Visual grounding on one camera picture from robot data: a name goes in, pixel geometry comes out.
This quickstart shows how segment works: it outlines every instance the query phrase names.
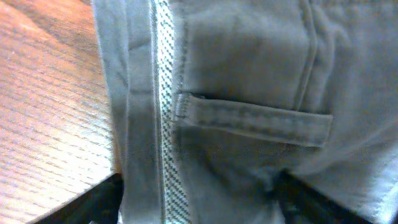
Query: gray pants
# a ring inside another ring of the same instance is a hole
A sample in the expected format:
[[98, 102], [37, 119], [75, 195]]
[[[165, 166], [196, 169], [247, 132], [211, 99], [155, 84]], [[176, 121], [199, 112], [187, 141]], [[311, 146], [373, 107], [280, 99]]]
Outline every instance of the gray pants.
[[94, 0], [125, 223], [283, 223], [282, 169], [398, 211], [398, 2]]

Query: gray fabric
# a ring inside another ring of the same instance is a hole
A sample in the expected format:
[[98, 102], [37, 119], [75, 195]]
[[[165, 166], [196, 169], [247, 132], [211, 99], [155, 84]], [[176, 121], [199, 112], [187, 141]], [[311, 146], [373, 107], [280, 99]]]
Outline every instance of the gray fabric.
[[160, 223], [149, 3], [94, 0], [124, 178], [124, 223]]
[[330, 115], [206, 100], [189, 94], [180, 94], [177, 102], [175, 114], [188, 125], [299, 146], [325, 145], [333, 119]]
[[[132, 223], [140, 212], [149, 214], [140, 203], [160, 191], [150, 187], [142, 193], [158, 175], [145, 162], [156, 160], [149, 47], [155, 37], [147, 1], [94, 4], [122, 146], [121, 211]], [[333, 116], [326, 144], [176, 122], [194, 223], [283, 223], [278, 204], [264, 192], [285, 168], [362, 217], [391, 223], [398, 210], [397, 1], [184, 0], [169, 7], [176, 31], [174, 72], [183, 77], [176, 93], [313, 114], [314, 121]], [[315, 132], [305, 128], [296, 132]], [[156, 207], [146, 208], [160, 217]]]

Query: seam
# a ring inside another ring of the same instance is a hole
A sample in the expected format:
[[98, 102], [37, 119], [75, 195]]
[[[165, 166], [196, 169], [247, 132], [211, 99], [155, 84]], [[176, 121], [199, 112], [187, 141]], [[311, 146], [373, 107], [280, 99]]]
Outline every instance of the seam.
[[292, 121], [292, 122], [296, 122], [296, 123], [306, 123], [306, 124], [319, 125], [318, 121], [314, 121], [311, 118], [308, 118], [308, 119], [305, 118], [306, 120], [304, 121], [303, 118], [296, 119], [296, 118], [291, 118], [288, 115], [277, 114], [277, 113], [275, 113], [275, 114], [267, 114], [267, 113], [261, 111], [261, 109], [253, 109], [253, 108], [249, 108], [247, 106], [242, 106], [242, 107], [239, 107], [239, 108], [233, 108], [232, 106], [206, 105], [204, 103], [198, 103], [196, 105], [196, 107], [199, 108], [200, 111], [202, 111], [202, 112], [214, 111], [215, 113], [217, 113], [217, 111], [224, 110], [224, 111], [233, 113], [233, 112], [237, 111], [237, 112], [240, 112], [238, 116], [235, 116], [233, 114], [230, 115], [230, 116], [237, 117], [237, 118], [243, 118], [243, 117], [247, 118], [247, 116], [250, 116], [250, 118], [260, 118], [260, 117], [277, 118], [277, 119], [279, 119], [281, 121], [286, 121], [286, 122]]
[[166, 211], [165, 211], [165, 180], [164, 180], [164, 164], [162, 159], [162, 137], [161, 137], [161, 112], [160, 112], [160, 100], [159, 100], [159, 71], [157, 69], [159, 61], [157, 58], [158, 54], [158, 36], [157, 36], [157, 6], [155, 0], [149, 1], [149, 15], [150, 15], [150, 39], [151, 39], [151, 53], [152, 53], [152, 87], [154, 92], [154, 130], [155, 130], [155, 150], [156, 150], [156, 161], [157, 161], [157, 183], [159, 185], [159, 207], [160, 207], [160, 221], [165, 223]]
[[317, 52], [317, 35], [313, 25], [313, 17], [311, 12], [311, 5], [309, 0], [300, 0], [299, 7], [302, 15], [302, 23], [309, 39], [308, 53], [306, 55], [306, 62], [298, 84], [298, 90], [294, 99], [294, 110], [300, 110], [305, 92], [307, 91], [308, 81], [312, 73], [313, 63], [315, 61], [315, 54]]
[[[265, 120], [271, 121], [272, 119], [276, 119], [278, 121], [278, 123], [280, 123], [279, 125], [286, 125], [286, 123], [296, 123], [296, 124], [306, 124], [308, 126], [311, 126], [312, 128], [327, 128], [328, 125], [325, 124], [318, 124], [318, 123], [306, 123], [305, 121], [301, 121], [301, 120], [296, 120], [294, 118], [292, 119], [288, 119], [288, 118], [278, 118], [276, 116], [262, 116], [263, 118], [265, 118]], [[242, 118], [239, 116], [230, 116], [230, 119], [233, 118]], [[260, 118], [260, 116], [257, 117], [247, 117], [247, 119], [253, 119], [253, 118]]]
[[275, 130], [272, 128], [262, 128], [254, 125], [246, 125], [243, 127], [238, 122], [221, 122], [221, 121], [198, 121], [199, 126], [215, 127], [215, 128], [233, 128], [240, 131], [247, 131], [249, 133], [266, 134], [273, 138], [286, 139], [288, 141], [297, 141], [303, 143], [311, 143], [311, 145], [322, 146], [325, 143], [325, 138], [310, 138], [306, 136], [299, 136], [287, 131]]
[[323, 7], [333, 6], [354, 6], [358, 4], [384, 4], [384, 3], [398, 3], [396, 0], [311, 0], [311, 4], [320, 5]]
[[[180, 14], [181, 16], [181, 20], [182, 20], [182, 28], [179, 27], [175, 27], [175, 26], [179, 26], [180, 24], [178, 22], [174, 21], [174, 38], [175, 40], [175, 52], [177, 51], [176, 57], [174, 58], [174, 65], [176, 65], [176, 72], [177, 72], [177, 83], [175, 85], [176, 90], [174, 91], [174, 99], [176, 101], [175, 104], [177, 107], [177, 110], [174, 111], [174, 116], [175, 116], [175, 121], [178, 120], [179, 114], [177, 114], [178, 112], [180, 112], [181, 114], [181, 118], [186, 117], [186, 111], [189, 107], [189, 98], [188, 95], [182, 96], [182, 105], [178, 105], [179, 102], [179, 97], [180, 95], [178, 95], [179, 93], [182, 92], [183, 89], [183, 85], [184, 85], [184, 76], [185, 76], [185, 69], [186, 69], [186, 63], [187, 63], [187, 54], [188, 54], [188, 32], [189, 32], [189, 25], [188, 25], [188, 19], [186, 16], [186, 10], [185, 10], [185, 1], [181, 1], [181, 7], [178, 8], [179, 12], [178, 14]], [[197, 201], [195, 199], [192, 199], [193, 197], [190, 196], [190, 194], [192, 194], [193, 192], [193, 188], [192, 188], [192, 183], [190, 181], [189, 178], [186, 177], [186, 173], [185, 173], [185, 169], [184, 167], [186, 167], [186, 165], [184, 164], [183, 160], [184, 158], [181, 155], [181, 151], [182, 151], [182, 140], [181, 140], [181, 136], [182, 136], [182, 130], [181, 128], [179, 128], [178, 126], [176, 126], [176, 124], [174, 124], [174, 130], [173, 130], [173, 139], [175, 141], [175, 145], [174, 145], [174, 154], [175, 157], [177, 158], [177, 163], [176, 166], [179, 168], [179, 176], [181, 177], [182, 180], [182, 188], [185, 189], [185, 195], [186, 195], [186, 199], [187, 199], [187, 203], [185, 204], [187, 212], [188, 212], [188, 218], [190, 220], [188, 220], [189, 223], [193, 223], [193, 222], [199, 222], [201, 223], [201, 216], [198, 212], [193, 211], [193, 208], [198, 208], [198, 204]]]
[[[129, 28], [129, 21], [128, 21], [128, 19], [127, 19], [127, 5], [126, 5], [126, 2], [125, 1], [121, 1], [121, 4], [122, 4], [122, 7], [123, 7], [123, 9], [122, 9], [122, 11], [123, 11], [123, 18], [124, 18], [124, 20], [126, 20], [126, 29], [128, 29]], [[123, 49], [123, 50], [125, 50], [126, 52], [126, 56], [124, 57], [124, 59], [126, 60], [124, 63], [124, 66], [126, 67], [126, 77], [127, 77], [127, 80], [125, 80], [124, 79], [124, 77], [118, 72], [118, 76], [120, 77], [120, 78], [122, 78], [123, 79], [123, 81], [124, 82], [126, 82], [127, 83], [127, 94], [126, 94], [126, 111], [125, 111], [125, 113], [126, 113], [126, 118], [127, 118], [127, 122], [126, 122], [126, 124], [125, 124], [125, 127], [124, 127], [124, 130], [125, 130], [125, 132], [126, 133], [129, 133], [129, 114], [130, 114], [130, 96], [129, 96], [129, 91], [130, 91], [130, 88], [131, 88], [131, 83], [130, 83], [130, 77], [129, 77], [129, 73], [130, 73], [130, 66], [129, 66], [129, 63], [130, 63], [130, 52], [129, 52], [129, 43], [130, 43], [130, 37], [129, 37], [129, 31], [127, 30], [126, 31], [126, 35], [127, 35], [127, 43], [125, 43], [126, 45], [125, 45], [125, 49]], [[127, 168], [127, 160], [129, 159], [129, 150], [127, 150], [128, 149], [128, 147], [127, 147], [127, 143], [129, 142], [129, 140], [128, 140], [128, 134], [126, 134], [125, 135], [125, 137], [124, 137], [124, 140], [125, 140], [125, 146], [124, 147], [126, 147], [126, 150], [125, 150], [125, 153], [124, 153], [124, 162], [125, 162], [125, 164], [126, 164], [126, 167], [124, 168], [124, 170], [123, 170], [123, 166], [122, 166], [122, 172], [125, 172], [124, 174], [126, 174], [126, 175], [128, 175], [128, 173], [129, 173], [129, 171], [128, 171], [128, 168]]]
[[185, 94], [177, 95], [177, 102], [175, 104], [175, 117], [174, 120], [178, 118], [184, 118], [187, 113], [188, 108], [188, 97]]

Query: stitching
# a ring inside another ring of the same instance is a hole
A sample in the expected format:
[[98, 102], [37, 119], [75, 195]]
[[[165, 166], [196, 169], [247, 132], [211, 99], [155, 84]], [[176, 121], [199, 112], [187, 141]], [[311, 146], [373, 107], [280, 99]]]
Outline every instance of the stitching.
[[175, 119], [184, 118], [187, 113], [188, 108], [188, 96], [186, 94], [179, 94], [177, 95], [177, 102], [175, 104]]
[[305, 93], [307, 92], [308, 82], [312, 74], [312, 67], [315, 61], [315, 54], [317, 53], [317, 36], [315, 35], [313, 18], [309, 0], [299, 1], [299, 7], [302, 15], [302, 24], [309, 39], [308, 53], [305, 56], [306, 61], [302, 70], [300, 81], [298, 83], [298, 90], [295, 96], [294, 108], [299, 110], [302, 106]]
[[[176, 132], [178, 132], [178, 134], [177, 134], [178, 142], [181, 142], [182, 130], [178, 129], [178, 130], [176, 130]], [[185, 159], [185, 156], [183, 156], [183, 154], [181, 152], [182, 151], [181, 147], [178, 147], [177, 150], [180, 150], [180, 152], [176, 153], [179, 161], [181, 161], [180, 167], [182, 168], [182, 170], [187, 170], [187, 166], [185, 163], [186, 159]], [[191, 179], [187, 178], [186, 172], [181, 172], [181, 177], [182, 177], [182, 181], [184, 181], [186, 183], [185, 186], [187, 188], [187, 193], [194, 192]], [[195, 218], [191, 218], [190, 223], [202, 223], [200, 214], [198, 214], [197, 212], [191, 212], [191, 210], [190, 210], [190, 208], [198, 208], [199, 207], [197, 200], [195, 199], [195, 197], [190, 198], [190, 194], [187, 194], [187, 199], [188, 199], [188, 202], [190, 203], [190, 205], [195, 204], [188, 208], [188, 211], [190, 212], [190, 217], [195, 216]]]
[[[159, 170], [158, 174], [157, 174], [157, 182], [159, 184], [159, 203], [160, 203], [160, 220], [162, 223], [165, 222], [166, 218], [165, 218], [165, 190], [164, 190], [164, 168], [163, 168], [163, 160], [161, 158], [161, 153], [162, 153], [162, 149], [161, 149], [161, 139], [160, 139], [160, 131], [161, 131], [161, 127], [160, 127], [160, 100], [159, 100], [159, 71], [156, 69], [159, 61], [157, 58], [157, 54], [158, 54], [158, 50], [157, 50], [157, 8], [156, 8], [156, 3], [155, 0], [150, 0], [149, 1], [150, 4], [150, 9], [149, 9], [149, 16], [150, 16], [150, 37], [151, 37], [151, 53], [152, 53], [152, 87], [154, 89], [154, 128], [155, 128], [155, 150], [156, 150], [156, 160], [157, 160], [157, 168]], [[126, 171], [127, 169], [125, 168], [125, 170], [123, 170], [123, 174], [126, 175]]]
[[202, 103], [202, 102], [198, 102], [197, 106], [196, 106], [201, 112], [207, 112], [207, 111], [213, 111], [214, 113], [217, 113], [220, 110], [225, 110], [226, 112], [230, 112], [233, 114], [233, 112], [238, 112], [239, 114], [235, 117], [238, 118], [242, 118], [244, 116], [249, 115], [250, 118], [260, 118], [260, 117], [264, 117], [264, 118], [276, 118], [279, 119], [283, 122], [293, 122], [293, 123], [305, 123], [305, 124], [309, 124], [309, 125], [315, 125], [315, 126], [322, 126], [322, 127], [327, 127], [329, 126], [328, 124], [320, 124], [319, 121], [314, 121], [311, 118], [291, 118], [288, 115], [284, 115], [284, 114], [278, 114], [278, 113], [271, 113], [271, 114], [267, 114], [263, 111], [261, 111], [261, 109], [254, 109], [254, 108], [250, 108], [248, 106], [240, 106], [239, 108], [235, 108], [232, 106], [226, 106], [226, 105], [209, 105], [206, 103]]
[[275, 138], [288, 139], [290, 141], [310, 142], [317, 146], [322, 146], [325, 142], [325, 138], [309, 138], [306, 136], [299, 136], [294, 133], [288, 133], [288, 132], [275, 130], [275, 129], [271, 129], [271, 128], [256, 127], [254, 125], [243, 127], [241, 125], [237, 125], [236, 122], [235, 122], [235, 124], [233, 124], [232, 122], [223, 123], [218, 120], [212, 120], [212, 121], [200, 120], [200, 121], [198, 121], [198, 124], [200, 126], [204, 126], [204, 127], [234, 128], [234, 129], [238, 129], [241, 131], [247, 131], [250, 133], [261, 133], [261, 134], [266, 134], [266, 135], [269, 135], [269, 136], [272, 136]]
[[184, 83], [184, 74], [185, 74], [185, 65], [187, 63], [187, 54], [188, 54], [188, 19], [185, 16], [185, 5], [181, 7], [181, 17], [182, 17], [182, 52], [180, 55], [179, 60], [181, 61], [180, 64], [180, 71], [178, 72], [179, 81], [178, 81], [178, 91], [181, 91]]
[[318, 4], [323, 7], [329, 6], [353, 6], [357, 4], [384, 4], [397, 3], [396, 0], [312, 0], [311, 4]]
[[182, 105], [182, 117], [187, 116], [188, 108], [191, 106], [191, 101], [188, 97], [183, 97], [183, 105]]

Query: wooden table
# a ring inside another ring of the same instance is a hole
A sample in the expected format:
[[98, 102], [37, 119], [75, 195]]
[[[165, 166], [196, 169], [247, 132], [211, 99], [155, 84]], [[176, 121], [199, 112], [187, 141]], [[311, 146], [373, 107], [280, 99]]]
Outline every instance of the wooden table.
[[90, 0], [0, 0], [0, 223], [25, 223], [113, 173]]

